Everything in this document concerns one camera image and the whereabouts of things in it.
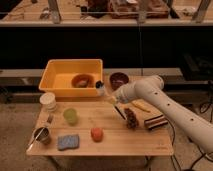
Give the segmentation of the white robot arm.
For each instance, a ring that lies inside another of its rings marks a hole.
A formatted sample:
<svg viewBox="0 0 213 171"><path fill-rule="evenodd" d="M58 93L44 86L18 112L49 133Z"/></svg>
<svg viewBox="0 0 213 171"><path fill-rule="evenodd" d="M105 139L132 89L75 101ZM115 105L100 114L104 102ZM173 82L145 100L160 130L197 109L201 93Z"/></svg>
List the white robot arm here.
<svg viewBox="0 0 213 171"><path fill-rule="evenodd" d="M164 81L158 75L147 76L120 86L109 95L113 103L143 99L173 121L207 154L213 153L213 124L183 107L163 91Z"/></svg>

